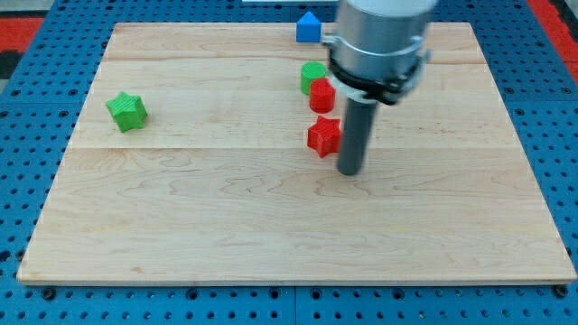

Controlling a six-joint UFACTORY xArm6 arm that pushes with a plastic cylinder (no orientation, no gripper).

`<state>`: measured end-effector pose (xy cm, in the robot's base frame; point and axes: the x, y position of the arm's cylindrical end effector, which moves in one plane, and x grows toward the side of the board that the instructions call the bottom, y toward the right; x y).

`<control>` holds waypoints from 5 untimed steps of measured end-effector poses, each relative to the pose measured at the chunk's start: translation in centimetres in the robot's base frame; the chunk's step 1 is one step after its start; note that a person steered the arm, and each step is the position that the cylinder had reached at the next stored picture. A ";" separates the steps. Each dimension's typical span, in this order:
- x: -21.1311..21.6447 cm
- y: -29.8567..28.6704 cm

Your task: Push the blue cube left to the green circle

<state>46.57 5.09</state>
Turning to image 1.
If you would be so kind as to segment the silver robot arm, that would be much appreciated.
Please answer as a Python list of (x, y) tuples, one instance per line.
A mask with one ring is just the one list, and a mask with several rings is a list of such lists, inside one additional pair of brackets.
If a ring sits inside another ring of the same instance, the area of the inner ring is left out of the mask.
[(419, 83), (431, 52), (425, 32), (437, 0), (343, 0), (322, 36), (333, 80), (360, 102), (394, 105)]

